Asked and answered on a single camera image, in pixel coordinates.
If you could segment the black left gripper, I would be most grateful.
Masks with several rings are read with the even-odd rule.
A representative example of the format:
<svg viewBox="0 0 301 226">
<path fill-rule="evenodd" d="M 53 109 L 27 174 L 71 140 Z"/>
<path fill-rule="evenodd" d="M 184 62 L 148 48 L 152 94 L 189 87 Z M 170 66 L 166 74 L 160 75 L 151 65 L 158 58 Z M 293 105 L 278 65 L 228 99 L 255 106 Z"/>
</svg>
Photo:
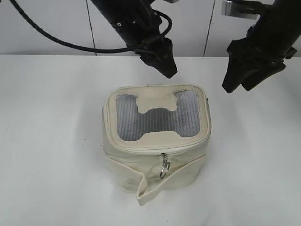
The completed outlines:
<svg viewBox="0 0 301 226">
<path fill-rule="evenodd" d="M 173 57 L 173 43 L 169 38 L 162 38 L 144 48 L 134 50 L 142 61 L 156 68 L 163 76 L 170 79 L 177 74 Z"/>
</svg>

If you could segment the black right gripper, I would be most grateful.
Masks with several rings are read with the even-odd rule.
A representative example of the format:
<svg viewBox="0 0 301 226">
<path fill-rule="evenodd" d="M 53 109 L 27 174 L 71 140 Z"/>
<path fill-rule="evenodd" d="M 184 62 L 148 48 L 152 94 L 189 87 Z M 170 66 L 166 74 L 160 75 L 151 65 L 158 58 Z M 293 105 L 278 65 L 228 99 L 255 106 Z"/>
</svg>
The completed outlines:
<svg viewBox="0 0 301 226">
<path fill-rule="evenodd" d="M 233 40 L 227 52 L 229 61 L 222 87 L 229 94 L 240 84 L 250 91 L 268 77 L 283 71 L 286 68 L 284 60 L 291 59 L 297 50 L 290 47 L 282 56 L 270 54 L 253 47 L 247 38 L 243 38 Z"/>
</svg>

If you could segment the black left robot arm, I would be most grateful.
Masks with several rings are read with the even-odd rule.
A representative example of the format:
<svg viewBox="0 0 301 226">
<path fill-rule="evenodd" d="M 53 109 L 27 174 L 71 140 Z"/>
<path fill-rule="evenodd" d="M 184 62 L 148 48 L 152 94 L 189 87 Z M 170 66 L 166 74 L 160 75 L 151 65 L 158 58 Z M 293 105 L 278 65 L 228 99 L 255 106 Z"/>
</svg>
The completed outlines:
<svg viewBox="0 0 301 226">
<path fill-rule="evenodd" d="M 177 73 L 173 43 L 166 37 L 172 20 L 151 7 L 152 0 L 93 0 L 92 3 L 125 42 L 148 66 L 167 78 Z"/>
</svg>

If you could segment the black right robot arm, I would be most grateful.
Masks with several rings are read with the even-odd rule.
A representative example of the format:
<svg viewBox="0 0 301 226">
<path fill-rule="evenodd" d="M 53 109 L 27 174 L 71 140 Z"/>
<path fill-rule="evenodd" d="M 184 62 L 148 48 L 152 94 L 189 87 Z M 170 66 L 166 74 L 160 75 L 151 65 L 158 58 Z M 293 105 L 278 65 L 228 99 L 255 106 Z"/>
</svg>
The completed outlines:
<svg viewBox="0 0 301 226">
<path fill-rule="evenodd" d="M 222 14 L 256 19 L 245 38 L 227 48 L 228 69 L 222 83 L 227 93 L 239 85 L 247 91 L 285 69 L 284 60 L 297 52 L 293 44 L 301 35 L 301 2 L 276 0 L 263 4 L 250 0 L 225 0 Z"/>
</svg>

